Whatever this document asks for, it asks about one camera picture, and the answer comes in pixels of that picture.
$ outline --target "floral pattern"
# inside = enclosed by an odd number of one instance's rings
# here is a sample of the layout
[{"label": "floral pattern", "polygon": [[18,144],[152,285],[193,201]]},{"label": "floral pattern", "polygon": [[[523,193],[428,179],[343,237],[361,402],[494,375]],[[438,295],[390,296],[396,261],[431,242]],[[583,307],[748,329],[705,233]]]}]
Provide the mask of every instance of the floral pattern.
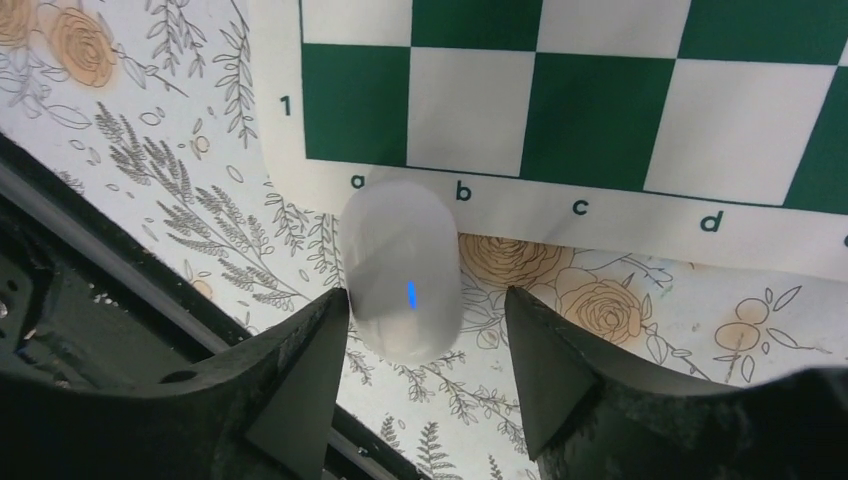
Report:
[{"label": "floral pattern", "polygon": [[[338,219],[268,180],[245,12],[234,0],[0,0],[0,129],[258,334],[344,286],[344,267]],[[453,349],[394,365],[351,326],[338,395],[433,478],[539,478],[512,376],[510,285],[621,348],[717,382],[848,361],[845,284],[475,235],[461,236],[460,253]]]},{"label": "floral pattern", "polygon": [[29,0],[0,0],[0,45],[21,45],[29,35],[31,20]]},{"label": "floral pattern", "polygon": [[49,39],[53,56],[77,82],[102,87],[116,63],[111,42],[96,20],[76,8],[38,7],[39,27]]},{"label": "floral pattern", "polygon": [[459,253],[471,273],[495,287],[546,283],[574,255],[570,248],[465,234],[459,237]]},{"label": "floral pattern", "polygon": [[[568,277],[571,273],[568,270],[571,269],[563,270],[560,275]],[[565,291],[560,305],[564,318],[616,345],[641,333],[643,308],[626,284],[595,278]]]}]

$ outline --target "white surface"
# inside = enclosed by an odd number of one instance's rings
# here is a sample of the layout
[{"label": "white surface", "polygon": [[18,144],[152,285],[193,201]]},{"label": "white surface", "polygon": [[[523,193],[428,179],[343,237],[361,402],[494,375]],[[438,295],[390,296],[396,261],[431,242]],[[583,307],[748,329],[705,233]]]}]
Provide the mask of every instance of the white surface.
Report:
[{"label": "white surface", "polygon": [[345,206],[339,239],[351,315],[373,352],[414,367],[453,346],[462,326],[459,244],[436,195],[405,181],[366,186]]},{"label": "white surface", "polygon": [[407,164],[518,176],[533,52],[413,48]]},{"label": "white surface", "polygon": [[537,50],[674,58],[688,13],[689,0],[545,0]]},{"label": "white surface", "polygon": [[835,71],[677,60],[645,190],[783,204]]},{"label": "white surface", "polygon": [[303,38],[309,43],[385,45],[412,43],[412,0],[310,0],[303,2]]}]

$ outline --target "white capsule object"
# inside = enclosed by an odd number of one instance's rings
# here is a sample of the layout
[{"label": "white capsule object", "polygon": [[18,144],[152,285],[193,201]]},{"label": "white capsule object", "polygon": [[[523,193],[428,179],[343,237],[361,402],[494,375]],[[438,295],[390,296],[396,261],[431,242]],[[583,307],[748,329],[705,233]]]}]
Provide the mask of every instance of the white capsule object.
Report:
[{"label": "white capsule object", "polygon": [[420,365],[459,337],[462,294],[453,214],[408,181],[366,185],[345,205],[339,242],[359,337],[386,360]]}]

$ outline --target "blue light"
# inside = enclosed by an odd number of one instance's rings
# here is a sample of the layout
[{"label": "blue light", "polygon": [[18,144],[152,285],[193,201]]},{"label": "blue light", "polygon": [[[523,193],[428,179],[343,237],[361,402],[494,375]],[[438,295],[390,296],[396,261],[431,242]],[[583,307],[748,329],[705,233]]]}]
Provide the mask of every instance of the blue light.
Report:
[{"label": "blue light", "polygon": [[406,284],[406,291],[409,294],[409,308],[415,310],[415,307],[418,304],[418,301],[415,298],[415,282],[409,282]]}]

